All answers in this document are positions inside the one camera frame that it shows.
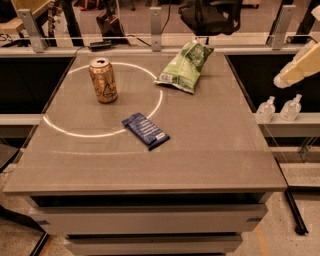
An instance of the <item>can lid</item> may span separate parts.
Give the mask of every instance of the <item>can lid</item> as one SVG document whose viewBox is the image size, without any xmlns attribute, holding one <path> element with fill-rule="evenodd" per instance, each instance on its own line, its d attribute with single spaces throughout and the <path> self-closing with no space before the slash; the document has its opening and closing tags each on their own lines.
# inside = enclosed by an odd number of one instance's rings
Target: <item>can lid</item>
<svg viewBox="0 0 320 256">
<path fill-rule="evenodd" d="M 110 63 L 108 58 L 96 58 L 93 59 L 92 61 L 90 61 L 90 66 L 93 68 L 103 68 L 105 66 L 107 66 Z"/>
</svg>

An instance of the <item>gray table top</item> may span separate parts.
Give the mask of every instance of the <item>gray table top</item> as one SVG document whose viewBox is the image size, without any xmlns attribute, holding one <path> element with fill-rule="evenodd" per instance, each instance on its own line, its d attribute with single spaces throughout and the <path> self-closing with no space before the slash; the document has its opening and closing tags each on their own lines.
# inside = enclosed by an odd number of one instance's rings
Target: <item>gray table top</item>
<svg viewBox="0 0 320 256">
<path fill-rule="evenodd" d="M 119 97 L 101 104 L 79 55 L 4 191 L 19 195 L 270 192 L 285 181 L 223 54 L 194 95 L 153 83 L 173 53 L 102 53 Z M 141 112 L 171 139 L 148 151 L 121 121 Z"/>
</svg>

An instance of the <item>drawer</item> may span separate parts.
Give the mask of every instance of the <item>drawer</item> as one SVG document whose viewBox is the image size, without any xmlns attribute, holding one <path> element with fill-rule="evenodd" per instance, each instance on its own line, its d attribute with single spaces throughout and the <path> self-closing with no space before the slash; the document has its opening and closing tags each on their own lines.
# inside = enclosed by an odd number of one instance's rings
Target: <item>drawer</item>
<svg viewBox="0 0 320 256">
<path fill-rule="evenodd" d="M 264 204 L 161 207 L 34 208 L 49 234 L 167 234 L 252 231 Z"/>
<path fill-rule="evenodd" d="M 228 253 L 242 242 L 234 236 L 145 236 L 131 238 L 66 239 L 75 255 L 172 255 Z"/>
</svg>

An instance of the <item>blue snack bar wrapper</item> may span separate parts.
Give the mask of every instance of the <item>blue snack bar wrapper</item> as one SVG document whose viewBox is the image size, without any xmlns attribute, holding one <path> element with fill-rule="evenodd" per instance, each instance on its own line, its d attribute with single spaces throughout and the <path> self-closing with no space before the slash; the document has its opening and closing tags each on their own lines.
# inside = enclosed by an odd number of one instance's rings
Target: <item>blue snack bar wrapper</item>
<svg viewBox="0 0 320 256">
<path fill-rule="evenodd" d="M 122 124 L 147 145 L 150 151 L 170 139 L 168 134 L 165 134 L 141 113 L 126 118 Z"/>
</svg>

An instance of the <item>white bottle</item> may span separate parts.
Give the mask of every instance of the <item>white bottle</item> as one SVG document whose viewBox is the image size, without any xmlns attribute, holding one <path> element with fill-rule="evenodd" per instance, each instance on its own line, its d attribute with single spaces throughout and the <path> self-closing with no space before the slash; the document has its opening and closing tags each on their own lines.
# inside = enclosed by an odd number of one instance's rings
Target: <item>white bottle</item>
<svg viewBox="0 0 320 256">
<path fill-rule="evenodd" d="M 257 112 L 256 112 L 256 120 L 259 123 L 269 123 L 273 113 L 276 111 L 276 108 L 273 104 L 274 97 L 270 96 L 266 102 L 260 104 Z"/>
<path fill-rule="evenodd" d="M 293 100 L 289 100 L 284 104 L 282 110 L 280 111 L 280 116 L 284 120 L 293 121 L 296 119 L 301 110 L 301 97 L 301 94 L 297 94 Z"/>
</svg>

